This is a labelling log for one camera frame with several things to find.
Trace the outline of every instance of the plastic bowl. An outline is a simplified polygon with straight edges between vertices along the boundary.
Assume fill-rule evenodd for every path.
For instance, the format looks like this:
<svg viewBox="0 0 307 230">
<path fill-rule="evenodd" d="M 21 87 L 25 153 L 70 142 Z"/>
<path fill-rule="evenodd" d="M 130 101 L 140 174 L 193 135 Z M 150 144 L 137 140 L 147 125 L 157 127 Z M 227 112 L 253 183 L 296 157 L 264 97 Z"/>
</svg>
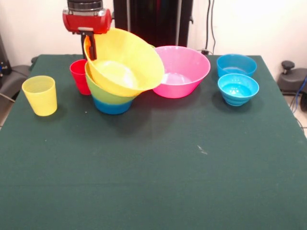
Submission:
<svg viewBox="0 0 307 230">
<path fill-rule="evenodd" d="M 133 97 L 157 87 L 164 75 L 159 55 L 144 40 L 127 31 L 111 28 L 106 34 L 95 34 L 97 59 L 89 58 L 90 41 L 84 50 L 94 82 L 105 91 Z"/>
<path fill-rule="evenodd" d="M 226 74 L 218 80 L 217 84 L 226 103 L 232 106 L 245 104 L 259 91 L 258 83 L 243 74 Z"/>
<path fill-rule="evenodd" d="M 229 73 L 239 73 L 252 77 L 256 72 L 257 63 L 250 57 L 240 54 L 227 54 L 217 59 L 219 77 Z"/>
<path fill-rule="evenodd" d="M 85 73 L 86 73 L 87 85 L 90 88 L 92 95 L 101 102 L 108 103 L 108 104 L 123 104 L 123 103 L 130 102 L 136 97 L 136 96 L 121 97 L 121 96 L 113 95 L 103 90 L 101 87 L 99 87 L 99 85 L 97 85 L 93 81 L 88 63 L 85 65 Z"/>
<path fill-rule="evenodd" d="M 119 114 L 123 114 L 124 112 L 128 111 L 131 107 L 131 104 L 133 101 L 124 103 L 124 104 L 108 104 L 108 103 L 104 103 L 99 101 L 98 99 L 94 98 L 94 104 L 96 106 L 96 108 L 105 114 L 109 114 L 109 115 L 119 115 Z"/>
<path fill-rule="evenodd" d="M 208 75 L 211 65 L 206 56 L 186 47 L 161 46 L 155 49 L 163 61 L 165 75 L 153 91 L 166 98 L 191 94 Z"/>
</svg>

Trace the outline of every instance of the red cup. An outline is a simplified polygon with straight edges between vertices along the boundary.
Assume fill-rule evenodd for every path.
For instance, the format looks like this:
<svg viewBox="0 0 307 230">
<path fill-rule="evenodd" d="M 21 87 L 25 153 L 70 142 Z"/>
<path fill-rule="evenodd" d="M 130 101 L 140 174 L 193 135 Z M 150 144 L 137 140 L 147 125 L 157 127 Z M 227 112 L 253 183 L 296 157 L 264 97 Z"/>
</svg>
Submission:
<svg viewBox="0 0 307 230">
<path fill-rule="evenodd" d="M 78 60 L 71 64 L 70 71 L 75 79 L 77 88 L 79 92 L 83 95 L 91 95 L 91 91 L 87 86 L 86 77 L 85 77 L 85 64 L 86 60 Z"/>
</svg>

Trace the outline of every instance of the stacked bowls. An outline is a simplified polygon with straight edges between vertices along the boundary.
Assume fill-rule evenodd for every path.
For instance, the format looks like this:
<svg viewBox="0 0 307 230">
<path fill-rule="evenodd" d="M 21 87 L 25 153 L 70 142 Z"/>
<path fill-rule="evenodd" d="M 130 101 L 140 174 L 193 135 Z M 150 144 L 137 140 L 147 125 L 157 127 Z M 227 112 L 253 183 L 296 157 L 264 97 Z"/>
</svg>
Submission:
<svg viewBox="0 0 307 230">
<path fill-rule="evenodd" d="M 257 63 L 240 54 L 227 54 L 217 59 L 218 88 L 225 102 L 231 106 L 241 106 L 259 91 L 258 83 L 252 79 Z"/>
<path fill-rule="evenodd" d="M 161 83 L 163 62 L 147 42 L 127 31 L 111 28 L 94 38 L 97 59 L 89 58 L 89 38 L 84 50 L 86 81 L 95 106 L 111 115 L 124 113 L 140 93 Z"/>
</svg>

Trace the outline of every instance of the pink bowl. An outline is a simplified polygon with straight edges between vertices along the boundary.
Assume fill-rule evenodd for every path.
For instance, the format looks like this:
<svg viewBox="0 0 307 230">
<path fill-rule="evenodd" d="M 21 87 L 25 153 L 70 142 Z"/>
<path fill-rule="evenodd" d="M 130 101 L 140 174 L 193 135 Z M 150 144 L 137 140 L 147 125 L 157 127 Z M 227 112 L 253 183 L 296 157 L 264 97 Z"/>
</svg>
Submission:
<svg viewBox="0 0 307 230">
<path fill-rule="evenodd" d="M 211 65 L 206 56 L 182 46 L 161 46 L 155 49 L 163 61 L 165 75 L 153 91 L 167 98 L 191 94 L 208 75 Z"/>
</svg>

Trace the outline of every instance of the table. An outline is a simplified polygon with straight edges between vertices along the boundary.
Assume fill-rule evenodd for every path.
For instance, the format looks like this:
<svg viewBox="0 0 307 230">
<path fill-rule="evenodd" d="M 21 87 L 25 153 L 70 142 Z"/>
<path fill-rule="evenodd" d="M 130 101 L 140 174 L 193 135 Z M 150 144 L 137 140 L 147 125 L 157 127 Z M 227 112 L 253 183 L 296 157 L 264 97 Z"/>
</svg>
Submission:
<svg viewBox="0 0 307 230">
<path fill-rule="evenodd" d="M 209 56 L 190 96 L 145 92 L 116 116 L 76 90 L 80 57 L 40 56 L 31 76 L 56 80 L 57 112 L 21 93 L 0 132 L 1 230 L 307 229 L 307 141 L 260 56 L 242 107 Z"/>
</svg>

